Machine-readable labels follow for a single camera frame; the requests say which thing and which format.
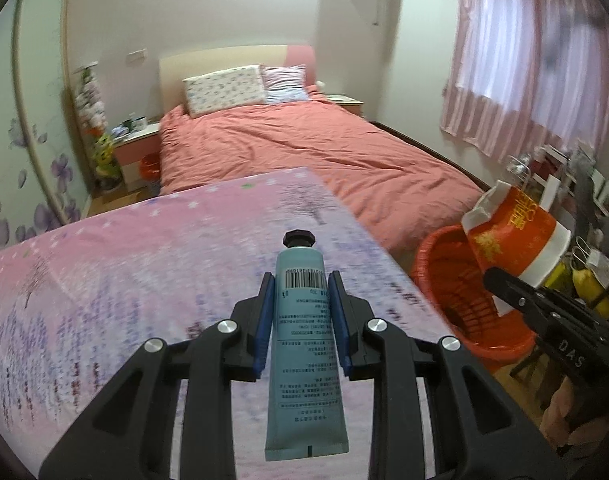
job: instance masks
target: headboard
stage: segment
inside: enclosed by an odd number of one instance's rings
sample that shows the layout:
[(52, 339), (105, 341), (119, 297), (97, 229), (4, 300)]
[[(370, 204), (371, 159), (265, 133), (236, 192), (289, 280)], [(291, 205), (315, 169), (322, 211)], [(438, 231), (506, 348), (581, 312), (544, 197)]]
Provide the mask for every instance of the headboard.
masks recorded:
[(252, 45), (195, 50), (160, 59), (160, 91), (164, 112), (185, 102), (182, 79), (252, 64), (306, 65), (306, 84), (315, 83), (315, 53), (309, 45)]

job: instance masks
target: tube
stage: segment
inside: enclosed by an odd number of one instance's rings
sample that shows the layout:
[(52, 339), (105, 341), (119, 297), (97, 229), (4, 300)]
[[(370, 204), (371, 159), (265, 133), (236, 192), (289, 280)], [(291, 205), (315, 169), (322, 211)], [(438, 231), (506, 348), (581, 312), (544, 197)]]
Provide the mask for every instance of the tube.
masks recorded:
[(322, 254), (308, 231), (284, 235), (276, 264), (267, 461), (347, 453)]

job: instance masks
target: tube cap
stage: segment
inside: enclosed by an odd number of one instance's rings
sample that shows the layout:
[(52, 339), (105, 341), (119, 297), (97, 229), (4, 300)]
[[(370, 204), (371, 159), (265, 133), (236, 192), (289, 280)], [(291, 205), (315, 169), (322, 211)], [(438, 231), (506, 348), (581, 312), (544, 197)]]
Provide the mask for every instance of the tube cap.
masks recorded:
[(289, 231), (284, 235), (282, 243), (286, 247), (313, 247), (315, 243), (315, 236), (310, 231), (303, 229), (296, 229), (295, 231)]

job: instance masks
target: pink curtain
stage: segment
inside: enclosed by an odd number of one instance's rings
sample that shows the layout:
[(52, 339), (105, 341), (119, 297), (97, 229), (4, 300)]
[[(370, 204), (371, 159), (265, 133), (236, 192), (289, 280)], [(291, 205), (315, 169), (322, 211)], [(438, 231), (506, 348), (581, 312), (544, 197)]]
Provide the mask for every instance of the pink curtain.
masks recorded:
[(542, 144), (599, 148), (609, 18), (598, 0), (460, 0), (441, 128), (503, 162)]

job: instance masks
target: screw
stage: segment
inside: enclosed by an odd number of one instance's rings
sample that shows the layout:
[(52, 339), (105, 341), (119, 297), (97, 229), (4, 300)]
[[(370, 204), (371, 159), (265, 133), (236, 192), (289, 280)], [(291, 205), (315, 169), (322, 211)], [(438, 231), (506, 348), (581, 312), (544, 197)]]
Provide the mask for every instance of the screw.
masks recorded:
[(225, 319), (218, 323), (218, 330), (223, 334), (230, 334), (238, 329), (238, 324), (233, 319)]
[(374, 319), (370, 319), (366, 326), (371, 332), (384, 332), (388, 325), (386, 324), (385, 320), (376, 317)]
[(155, 352), (159, 352), (160, 350), (162, 350), (163, 346), (164, 343), (162, 342), (162, 339), (158, 339), (157, 337), (149, 339), (149, 341), (144, 343), (144, 349), (147, 352), (151, 352), (152, 354), (155, 354)]
[(442, 339), (442, 346), (448, 351), (455, 352), (460, 349), (460, 340), (456, 337), (449, 336)]

